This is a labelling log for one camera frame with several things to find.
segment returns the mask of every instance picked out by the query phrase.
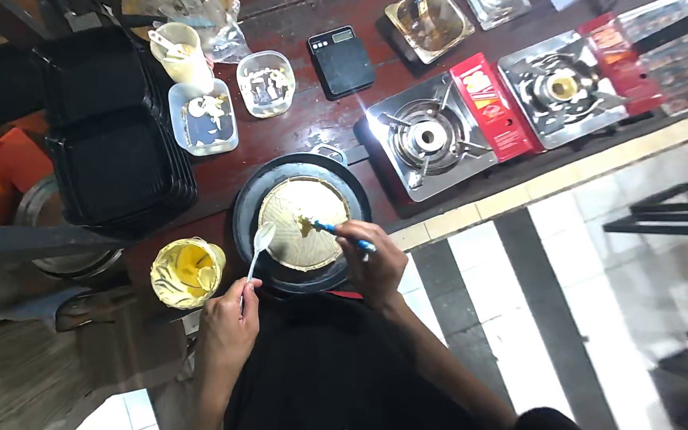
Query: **plastic bag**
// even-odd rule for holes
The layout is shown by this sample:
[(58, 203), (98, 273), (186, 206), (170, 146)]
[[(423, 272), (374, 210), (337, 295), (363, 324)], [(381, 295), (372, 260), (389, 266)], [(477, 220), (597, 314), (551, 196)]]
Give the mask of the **plastic bag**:
[(203, 53), (215, 63), (237, 64), (251, 54), (238, 27), (239, 0), (153, 0), (171, 21), (195, 28)]

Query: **digital scale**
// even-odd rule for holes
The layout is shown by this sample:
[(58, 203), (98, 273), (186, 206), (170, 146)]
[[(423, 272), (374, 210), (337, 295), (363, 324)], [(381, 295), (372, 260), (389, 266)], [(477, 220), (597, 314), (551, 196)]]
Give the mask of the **digital scale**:
[(376, 73), (371, 59), (351, 25), (312, 36), (307, 46), (328, 100), (341, 99), (373, 85)]

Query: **red table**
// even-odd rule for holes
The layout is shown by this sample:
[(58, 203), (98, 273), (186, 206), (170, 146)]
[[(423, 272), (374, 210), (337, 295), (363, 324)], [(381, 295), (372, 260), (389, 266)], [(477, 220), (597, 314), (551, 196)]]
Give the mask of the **red table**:
[[(455, 1), (475, 23), (465, 0)], [(618, 5), (617, 12), (648, 2), (626, 0)], [(425, 66), (408, 64), (396, 52), (391, 42), (394, 28), (384, 15), (384, 8), (390, 3), (389, 0), (244, 0), (241, 28), (251, 49), (254, 52), (279, 51), (291, 62), (297, 80), (293, 104), (278, 117), (254, 118), (245, 109), (235, 83), (235, 65), (215, 66), (215, 75), (228, 84), (233, 95), (239, 144), (234, 151), (225, 154), (192, 157), (199, 195), (196, 205), (163, 233), (125, 252), (129, 276), (151, 315), (166, 308), (150, 288), (150, 265), (158, 250), (172, 240), (198, 236), (221, 246), (228, 261), (223, 286), (225, 282), (244, 275), (244, 265), (235, 253), (232, 240), (229, 209), (243, 183), (263, 163), (282, 154), (309, 151), (319, 143), (353, 149), (361, 144), (353, 126), (365, 109), (378, 101), (442, 73), (477, 52), (484, 52), (489, 61), (495, 62), (503, 55), (574, 29), (597, 15), (594, 2), (590, 0), (579, 1), (558, 13), (548, 0), (534, 0), (527, 15), (491, 31), (482, 31), (476, 24), (474, 34), (436, 63)], [(356, 35), (365, 44), (376, 70), (376, 81), (368, 90), (330, 102), (323, 95), (311, 63), (307, 39), (347, 24), (354, 27)], [(592, 143), (591, 148), (579, 154), (565, 148), (529, 160), (514, 160), (508, 165), (498, 166), (487, 176), (478, 175), (465, 181), (435, 199), (409, 206), (391, 200), (369, 161), (354, 164), (350, 169), (368, 192), (374, 221), (392, 232), (619, 143), (613, 142), (603, 145)]]

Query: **pancake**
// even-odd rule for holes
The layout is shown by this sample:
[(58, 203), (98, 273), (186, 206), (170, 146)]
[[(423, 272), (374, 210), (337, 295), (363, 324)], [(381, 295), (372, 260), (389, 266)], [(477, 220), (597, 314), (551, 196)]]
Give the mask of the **pancake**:
[(342, 249), (327, 231), (312, 229), (301, 217), (321, 223), (338, 224), (349, 220), (344, 197), (329, 182), (300, 176), (273, 188), (262, 201), (258, 226), (273, 221), (278, 226), (268, 253), (291, 269), (308, 272), (336, 261)]

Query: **pastry brush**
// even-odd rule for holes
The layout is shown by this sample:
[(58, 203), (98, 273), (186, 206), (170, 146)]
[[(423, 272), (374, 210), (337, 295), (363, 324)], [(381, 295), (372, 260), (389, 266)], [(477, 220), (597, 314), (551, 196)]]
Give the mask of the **pastry brush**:
[[(336, 234), (336, 226), (333, 226), (331, 224), (324, 224), (321, 223), (320, 220), (316, 220), (315, 218), (312, 217), (300, 217), (301, 220), (309, 223), (312, 227), (314, 227), (317, 230), (326, 230), (327, 232), (331, 233), (333, 236), (339, 236)], [(370, 243), (367, 240), (364, 239), (359, 239), (357, 241), (357, 247), (359, 249), (363, 249), (367, 252), (376, 252), (376, 246), (373, 245), (373, 243)]]

